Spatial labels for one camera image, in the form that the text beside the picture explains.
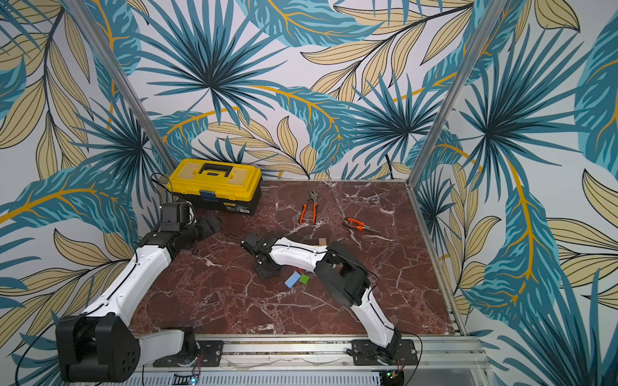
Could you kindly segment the natural wood block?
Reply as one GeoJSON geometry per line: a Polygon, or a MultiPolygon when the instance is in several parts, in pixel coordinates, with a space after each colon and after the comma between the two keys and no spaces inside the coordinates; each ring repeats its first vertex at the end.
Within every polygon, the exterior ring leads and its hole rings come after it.
{"type": "Polygon", "coordinates": [[[302,241],[303,244],[308,244],[312,246],[327,246],[328,241],[326,238],[308,238],[302,241]]]}

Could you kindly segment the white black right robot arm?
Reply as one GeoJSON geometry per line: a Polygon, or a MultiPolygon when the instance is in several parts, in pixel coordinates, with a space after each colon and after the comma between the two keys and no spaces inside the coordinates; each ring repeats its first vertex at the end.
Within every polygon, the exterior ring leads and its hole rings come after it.
{"type": "Polygon", "coordinates": [[[343,244],[310,245],[249,233],[241,247],[256,259],[254,270],[261,279],[278,275],[284,266],[313,273],[333,299],[352,310],[365,328],[371,342],[370,360],[396,362],[401,332],[375,299],[369,270],[343,244]]]}

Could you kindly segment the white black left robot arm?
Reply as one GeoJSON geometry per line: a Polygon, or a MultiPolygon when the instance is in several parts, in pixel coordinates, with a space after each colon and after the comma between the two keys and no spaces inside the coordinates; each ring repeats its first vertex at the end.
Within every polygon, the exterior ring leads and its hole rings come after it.
{"type": "Polygon", "coordinates": [[[80,315],[56,326],[61,378],[65,382],[121,383],[135,370],[167,357],[188,366],[200,358],[189,327],[177,327],[137,338],[130,322],[156,278],[178,254],[220,231],[220,220],[208,213],[194,218],[190,204],[162,204],[161,220],[138,243],[126,268],[80,315]]]}

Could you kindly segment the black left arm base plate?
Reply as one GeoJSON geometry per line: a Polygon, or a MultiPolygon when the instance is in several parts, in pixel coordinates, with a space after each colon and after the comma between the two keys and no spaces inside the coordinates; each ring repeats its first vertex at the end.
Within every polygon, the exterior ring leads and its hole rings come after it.
{"type": "Polygon", "coordinates": [[[185,345],[181,352],[153,363],[155,368],[217,368],[223,352],[222,340],[199,340],[185,345]]]}

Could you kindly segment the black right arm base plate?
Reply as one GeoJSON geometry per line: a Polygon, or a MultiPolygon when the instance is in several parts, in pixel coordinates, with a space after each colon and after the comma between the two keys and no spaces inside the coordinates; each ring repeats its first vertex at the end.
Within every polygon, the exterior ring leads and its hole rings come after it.
{"type": "Polygon", "coordinates": [[[355,366],[413,366],[418,363],[419,350],[410,339],[401,340],[395,349],[379,347],[368,339],[355,339],[351,344],[346,353],[355,366]]]}

